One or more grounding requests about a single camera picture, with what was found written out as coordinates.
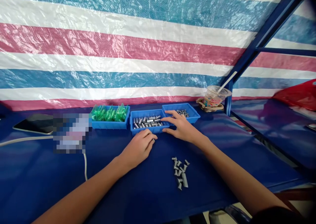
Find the striped tarp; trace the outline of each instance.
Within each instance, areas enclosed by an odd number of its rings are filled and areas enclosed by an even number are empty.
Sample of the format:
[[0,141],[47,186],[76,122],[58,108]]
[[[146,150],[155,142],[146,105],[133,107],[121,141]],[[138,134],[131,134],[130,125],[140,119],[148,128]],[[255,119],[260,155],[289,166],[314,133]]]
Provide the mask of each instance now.
[[[0,0],[0,100],[14,111],[195,100],[279,1]],[[314,22],[298,8],[270,44],[316,49]],[[314,67],[314,58],[260,54],[233,97],[271,97],[315,78]]]

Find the blue stripe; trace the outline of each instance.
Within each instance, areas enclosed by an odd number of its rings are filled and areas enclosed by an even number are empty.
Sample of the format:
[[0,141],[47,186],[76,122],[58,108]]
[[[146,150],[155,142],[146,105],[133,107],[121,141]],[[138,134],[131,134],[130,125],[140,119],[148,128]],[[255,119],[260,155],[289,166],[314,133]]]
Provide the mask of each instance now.
[[258,31],[276,7],[253,0],[38,0],[210,28]]
[[[219,85],[224,77],[199,74],[40,71],[2,69],[0,88],[201,87]],[[308,79],[241,77],[234,88],[287,88]]]
[[316,45],[316,22],[293,14],[274,37],[281,40]]

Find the left hand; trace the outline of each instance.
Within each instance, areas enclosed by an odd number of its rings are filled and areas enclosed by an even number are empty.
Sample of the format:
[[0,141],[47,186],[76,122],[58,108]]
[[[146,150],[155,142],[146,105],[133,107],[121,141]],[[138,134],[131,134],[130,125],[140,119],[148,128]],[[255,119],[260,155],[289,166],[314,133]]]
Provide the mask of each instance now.
[[126,165],[128,170],[137,167],[148,157],[155,142],[153,139],[158,139],[158,137],[149,129],[140,131],[118,156],[119,160]]

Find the plastic cup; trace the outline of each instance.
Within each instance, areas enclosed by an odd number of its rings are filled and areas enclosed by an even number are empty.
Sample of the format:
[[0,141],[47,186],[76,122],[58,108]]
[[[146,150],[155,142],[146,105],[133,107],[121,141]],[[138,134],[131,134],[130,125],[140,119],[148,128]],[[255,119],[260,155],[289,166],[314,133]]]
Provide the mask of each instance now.
[[217,107],[226,97],[231,96],[231,91],[223,88],[220,92],[217,92],[220,86],[208,86],[207,92],[204,96],[204,105],[206,107]]

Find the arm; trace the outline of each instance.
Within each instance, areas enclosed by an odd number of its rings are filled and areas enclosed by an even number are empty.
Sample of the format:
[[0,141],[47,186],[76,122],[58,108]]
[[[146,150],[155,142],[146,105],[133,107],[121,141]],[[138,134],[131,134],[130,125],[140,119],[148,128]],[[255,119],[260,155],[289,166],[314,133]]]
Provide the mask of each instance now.
[[146,129],[134,136],[105,168],[73,190],[33,223],[83,223],[114,183],[145,160],[157,136]]
[[167,117],[161,120],[173,123],[177,130],[164,129],[163,131],[172,134],[176,138],[191,142],[200,148],[230,190],[252,216],[259,211],[275,206],[288,209],[281,200],[251,174],[219,150],[208,137],[194,128],[184,116],[180,116],[176,111],[166,111],[166,113],[172,114],[173,118]]

